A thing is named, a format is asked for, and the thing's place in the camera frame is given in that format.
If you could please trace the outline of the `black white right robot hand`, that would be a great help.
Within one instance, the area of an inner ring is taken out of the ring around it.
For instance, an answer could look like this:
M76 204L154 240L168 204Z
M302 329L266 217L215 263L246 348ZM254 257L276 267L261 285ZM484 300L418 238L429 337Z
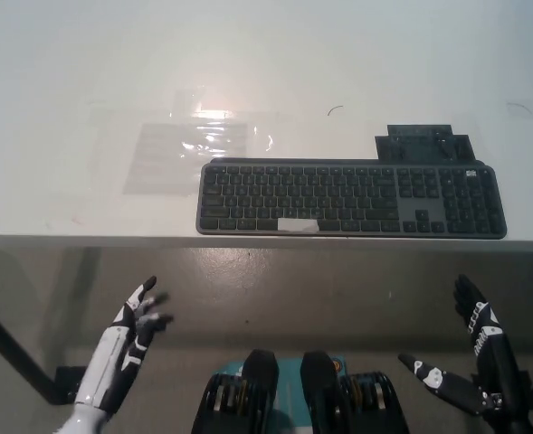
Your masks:
M528 416L523 381L507 334L489 301L466 276L454 283L455 309L467 327L477 375L469 381L410 354L399 361L425 389L471 415L499 413L510 420Z

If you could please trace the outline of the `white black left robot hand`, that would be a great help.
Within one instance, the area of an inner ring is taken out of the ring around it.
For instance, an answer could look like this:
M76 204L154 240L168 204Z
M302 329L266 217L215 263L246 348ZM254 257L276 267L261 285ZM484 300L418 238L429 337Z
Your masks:
M156 285L152 276L124 302L112 323L102 333L81 380L75 402L115 414L137 379L154 336L173 320L153 310L166 299L165 294L150 297Z

